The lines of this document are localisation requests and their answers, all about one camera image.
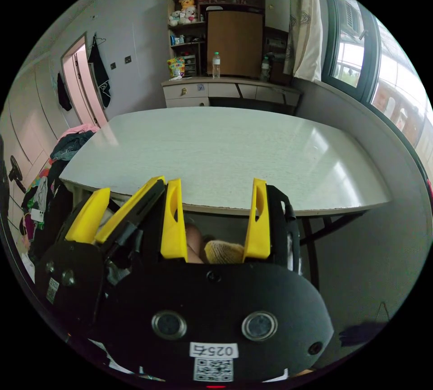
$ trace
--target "qr code sticker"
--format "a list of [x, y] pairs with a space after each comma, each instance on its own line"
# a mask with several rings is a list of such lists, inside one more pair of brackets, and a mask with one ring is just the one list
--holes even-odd
[[233, 359], [194, 359], [194, 381], [233, 381]]
[[46, 293], [46, 298], [51, 304], [54, 303], [54, 297], [57, 292], [57, 289], [59, 289], [59, 282], [57, 282], [51, 277], [50, 282], [48, 283], [48, 291]]

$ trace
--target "stuffed toy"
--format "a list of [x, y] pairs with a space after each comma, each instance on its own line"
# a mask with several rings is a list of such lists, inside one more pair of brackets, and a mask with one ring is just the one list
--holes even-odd
[[180, 11], [173, 11], [168, 17], [168, 24], [170, 26], [176, 26], [180, 20]]
[[195, 0], [180, 0], [179, 4], [182, 6], [182, 11], [185, 11], [188, 7], [194, 7]]
[[197, 22], [197, 9], [195, 7], [188, 7], [183, 13], [180, 14], [179, 24], [186, 25], [188, 23]]

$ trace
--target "bottle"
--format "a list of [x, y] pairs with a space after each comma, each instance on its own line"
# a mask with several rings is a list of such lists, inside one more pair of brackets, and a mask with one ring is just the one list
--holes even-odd
[[267, 82], [269, 80], [269, 58], [265, 56], [262, 61], [262, 72], [260, 74], [260, 80], [262, 82]]
[[218, 78], [220, 77], [220, 54], [219, 52], [215, 52], [212, 58], [212, 77]]

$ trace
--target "white table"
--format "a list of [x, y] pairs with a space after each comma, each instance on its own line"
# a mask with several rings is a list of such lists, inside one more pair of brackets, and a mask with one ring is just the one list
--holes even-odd
[[389, 202], [375, 165], [348, 134], [272, 112], [219, 107], [113, 118], [60, 178], [74, 193], [109, 187], [126, 200], [151, 177], [181, 178], [184, 210], [249, 214], [253, 178], [286, 194], [297, 216], [356, 213]]

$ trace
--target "desk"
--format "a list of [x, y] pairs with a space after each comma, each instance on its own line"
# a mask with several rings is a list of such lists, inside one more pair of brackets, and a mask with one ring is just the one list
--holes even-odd
[[212, 98], [230, 98], [285, 105], [293, 114], [301, 96], [295, 88], [245, 78], [195, 77], [165, 81], [162, 84], [167, 107], [210, 106]]
[[77, 152], [60, 179], [74, 193], [110, 187], [126, 200], [151, 177], [181, 178], [183, 208], [248, 216], [253, 178], [285, 193], [297, 216], [359, 213], [390, 201], [348, 134], [260, 110], [200, 107], [119, 115]]

